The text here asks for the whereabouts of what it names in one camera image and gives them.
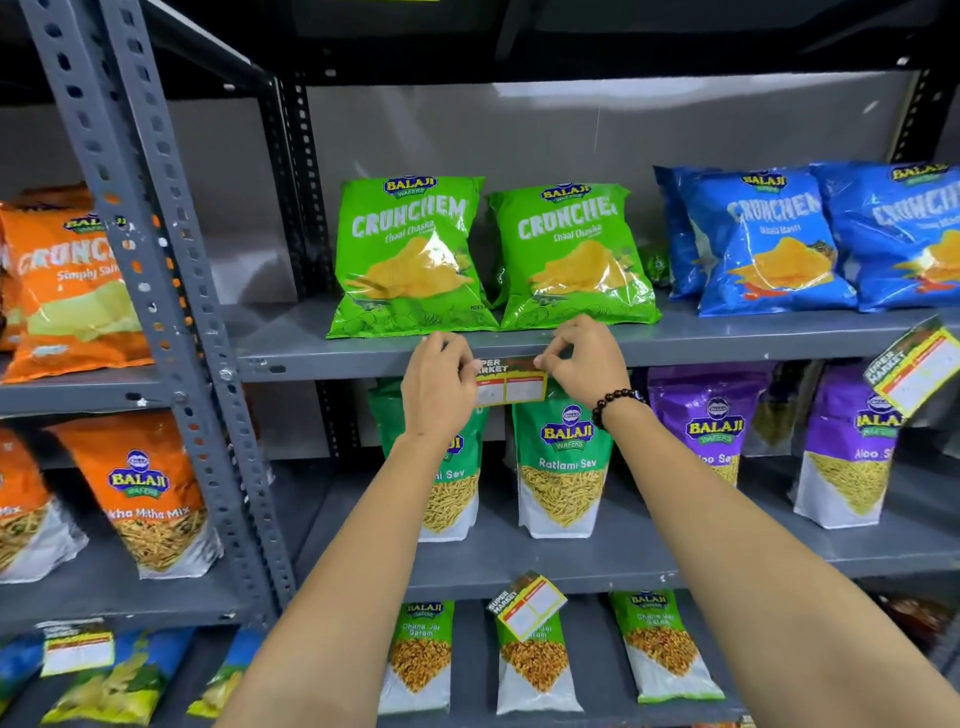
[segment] yellow bordered price tag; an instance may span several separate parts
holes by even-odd
[[[939,316],[920,322],[874,359],[864,378],[908,418],[960,372],[960,342]]]
[[[488,604],[487,611],[523,642],[565,604],[566,597],[549,579],[527,571]]]
[[[546,397],[546,372],[534,366],[533,356],[482,359],[477,374],[477,406],[543,401]]]
[[[37,627],[44,636],[40,677],[113,665],[113,633],[104,629],[102,619],[44,622]]]

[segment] person's left hand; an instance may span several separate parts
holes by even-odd
[[[460,334],[434,331],[424,336],[400,386],[405,434],[446,447],[470,419],[480,367]]]

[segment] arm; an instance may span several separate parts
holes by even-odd
[[[590,404],[629,387],[606,327],[560,327],[540,358]],[[568,344],[573,356],[557,357]],[[761,726],[960,725],[960,696],[849,579],[716,475],[645,404],[603,423]]]
[[[463,336],[431,334],[414,351],[402,387],[406,431],[257,652],[218,726],[376,723],[423,512],[446,448],[476,401],[478,369]]]

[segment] person's left arm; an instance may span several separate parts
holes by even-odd
[[[257,652],[220,728],[373,726],[420,523],[476,401],[463,336],[433,333],[403,379],[406,431]]]

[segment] hand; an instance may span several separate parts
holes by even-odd
[[[424,336],[400,385],[405,434],[446,448],[470,419],[480,367],[460,334],[434,331]]]
[[[573,345],[573,355],[561,359],[560,352]],[[593,407],[614,389],[630,389],[627,365],[613,334],[603,324],[580,314],[553,332],[553,341],[534,366],[560,382],[573,399]]]

